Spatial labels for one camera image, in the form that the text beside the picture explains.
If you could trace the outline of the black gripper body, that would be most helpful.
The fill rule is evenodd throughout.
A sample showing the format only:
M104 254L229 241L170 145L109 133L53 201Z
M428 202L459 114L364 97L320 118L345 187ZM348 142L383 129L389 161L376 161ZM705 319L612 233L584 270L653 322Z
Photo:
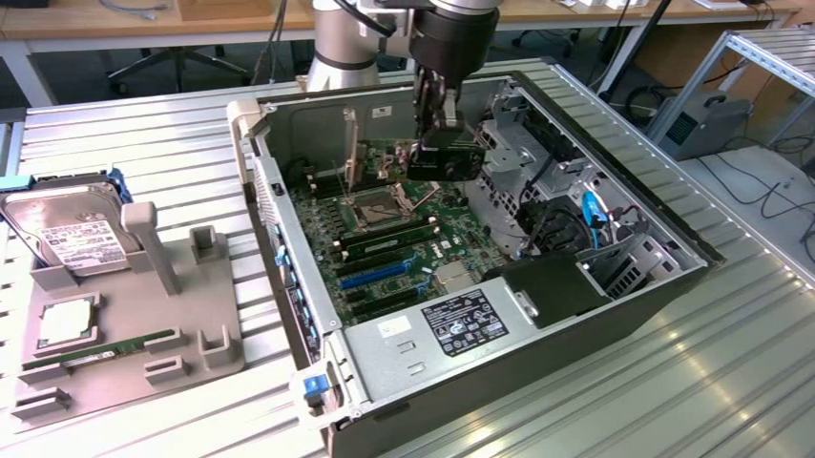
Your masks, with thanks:
M457 14L447 10L416 10L408 51L419 67L445 80L464 80L485 63L499 10Z

